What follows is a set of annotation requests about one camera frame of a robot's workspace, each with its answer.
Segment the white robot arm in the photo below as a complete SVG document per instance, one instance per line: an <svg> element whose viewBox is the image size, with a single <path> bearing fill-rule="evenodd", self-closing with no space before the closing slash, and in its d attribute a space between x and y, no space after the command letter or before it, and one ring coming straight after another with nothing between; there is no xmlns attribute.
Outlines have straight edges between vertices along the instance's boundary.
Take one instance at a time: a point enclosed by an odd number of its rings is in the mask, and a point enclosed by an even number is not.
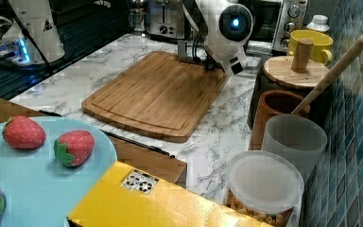
<svg viewBox="0 0 363 227"><path fill-rule="evenodd" d="M234 0L181 0L181 4L215 62L228 76L242 72L247 62L244 45L253 32L253 10Z"/></svg>

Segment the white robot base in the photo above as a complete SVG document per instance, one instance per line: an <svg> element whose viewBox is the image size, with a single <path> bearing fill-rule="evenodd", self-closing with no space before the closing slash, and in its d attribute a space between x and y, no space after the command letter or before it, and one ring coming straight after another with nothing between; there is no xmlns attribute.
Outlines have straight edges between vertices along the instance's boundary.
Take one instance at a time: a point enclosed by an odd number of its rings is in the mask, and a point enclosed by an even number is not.
<svg viewBox="0 0 363 227"><path fill-rule="evenodd" d="M8 0L12 18L0 16L0 57L20 65L50 64L65 55L49 0Z"/></svg>

